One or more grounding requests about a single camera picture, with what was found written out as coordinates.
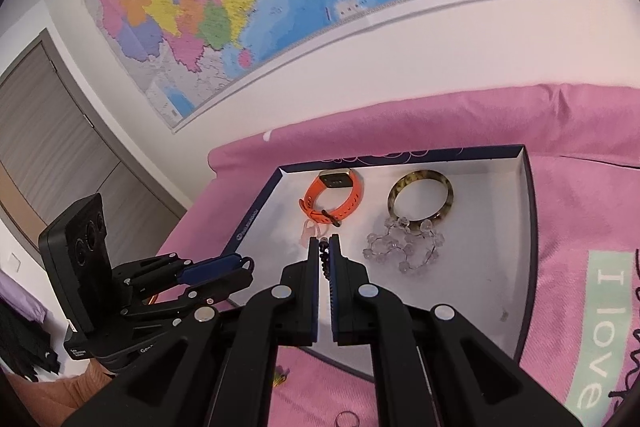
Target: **watch face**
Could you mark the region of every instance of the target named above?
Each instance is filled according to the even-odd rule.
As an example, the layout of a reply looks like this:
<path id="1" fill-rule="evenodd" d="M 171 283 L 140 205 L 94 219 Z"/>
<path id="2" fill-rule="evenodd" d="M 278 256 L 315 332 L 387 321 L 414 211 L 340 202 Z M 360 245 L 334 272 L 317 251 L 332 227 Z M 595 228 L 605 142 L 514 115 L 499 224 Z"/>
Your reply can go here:
<path id="1" fill-rule="evenodd" d="M 353 187 L 348 172 L 321 172 L 318 177 L 326 188 Z"/>

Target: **orange watch band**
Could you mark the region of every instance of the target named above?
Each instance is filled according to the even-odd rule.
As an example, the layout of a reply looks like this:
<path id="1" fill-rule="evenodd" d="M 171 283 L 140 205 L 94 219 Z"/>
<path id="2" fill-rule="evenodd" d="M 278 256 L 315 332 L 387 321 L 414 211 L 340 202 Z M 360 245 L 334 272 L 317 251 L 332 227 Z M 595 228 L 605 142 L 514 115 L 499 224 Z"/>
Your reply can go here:
<path id="1" fill-rule="evenodd" d="M 322 181 L 322 177 L 330 176 L 332 174 L 331 171 L 321 172 L 311 183 L 309 188 L 306 190 L 304 199 L 299 200 L 298 202 L 300 204 L 300 208 L 309 219 L 312 219 L 316 223 L 324 223 L 326 225 L 335 225 L 336 227 L 339 227 L 341 222 L 356 210 L 360 204 L 360 200 L 362 199 L 362 181 L 360 181 L 360 178 L 354 171 L 351 169 L 347 170 L 348 172 L 342 171 L 342 173 L 348 174 L 351 179 L 351 183 L 353 184 L 351 194 L 349 194 L 349 197 L 343 204 L 331 212 L 314 209 L 318 196 L 328 188 Z"/>

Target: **tortoiseshell bangle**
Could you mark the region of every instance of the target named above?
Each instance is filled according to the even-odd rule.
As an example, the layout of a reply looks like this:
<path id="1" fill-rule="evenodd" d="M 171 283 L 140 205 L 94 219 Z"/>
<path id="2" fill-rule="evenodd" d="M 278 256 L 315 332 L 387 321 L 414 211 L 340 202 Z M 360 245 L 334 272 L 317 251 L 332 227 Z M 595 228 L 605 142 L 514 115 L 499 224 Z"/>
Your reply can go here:
<path id="1" fill-rule="evenodd" d="M 445 187 L 447 187 L 447 200 L 444 202 L 443 206 L 441 206 L 440 209 L 431 216 L 425 217 L 424 219 L 415 219 L 413 221 L 409 221 L 410 230 L 420 230 L 420 224 L 425 219 L 429 219 L 431 222 L 436 223 L 449 213 L 449 211 L 451 210 L 451 205 L 453 204 L 453 187 L 451 186 L 451 182 L 447 180 L 444 174 L 440 174 L 440 172 L 437 171 L 428 170 L 414 171 L 400 178 L 391 188 L 389 197 L 386 200 L 386 207 L 389 211 L 389 216 L 394 219 L 398 219 L 398 216 L 396 215 L 396 212 L 394 210 L 398 194 L 407 185 L 410 185 L 413 182 L 417 182 L 418 180 L 436 180 L 437 182 L 442 183 Z"/>

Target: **light switch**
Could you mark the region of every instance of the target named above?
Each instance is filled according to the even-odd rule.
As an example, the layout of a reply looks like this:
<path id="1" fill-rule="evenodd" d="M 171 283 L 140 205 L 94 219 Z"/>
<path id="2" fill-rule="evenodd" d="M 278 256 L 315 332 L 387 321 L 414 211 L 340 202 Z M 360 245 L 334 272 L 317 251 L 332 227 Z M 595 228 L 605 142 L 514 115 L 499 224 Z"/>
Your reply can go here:
<path id="1" fill-rule="evenodd" d="M 21 261 L 18 259 L 18 256 L 15 253 L 10 253 L 6 260 L 6 268 L 4 270 L 5 273 L 18 273 L 20 269 Z"/>

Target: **ring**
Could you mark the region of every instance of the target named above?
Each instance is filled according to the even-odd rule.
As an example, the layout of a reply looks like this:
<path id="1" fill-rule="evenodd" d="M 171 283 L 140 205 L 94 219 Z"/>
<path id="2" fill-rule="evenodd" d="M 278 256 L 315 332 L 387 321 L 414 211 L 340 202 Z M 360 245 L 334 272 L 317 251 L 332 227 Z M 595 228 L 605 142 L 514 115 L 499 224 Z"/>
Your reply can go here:
<path id="1" fill-rule="evenodd" d="M 410 230 L 420 230 L 420 223 L 426 219 L 429 219 L 432 222 L 439 221 L 449 213 L 449 211 L 451 210 L 451 205 L 453 204 L 453 187 L 451 186 L 451 182 L 447 180 L 447 177 L 444 174 L 428 170 L 415 171 L 410 172 L 406 176 L 400 178 L 391 188 L 389 197 L 386 200 L 386 207 L 389 211 L 389 216 L 393 217 L 394 219 L 398 219 L 398 216 L 394 211 L 394 206 L 396 204 L 396 198 L 398 197 L 398 194 L 407 185 L 410 185 L 413 182 L 417 182 L 419 180 L 436 180 L 437 182 L 442 183 L 445 187 L 447 187 L 447 199 L 444 202 L 443 206 L 441 206 L 437 212 L 431 214 L 431 216 L 425 217 L 423 219 L 414 219 L 413 221 L 409 221 Z"/>
<path id="2" fill-rule="evenodd" d="M 360 427 L 360 418 L 353 411 L 339 412 L 335 417 L 335 427 Z"/>

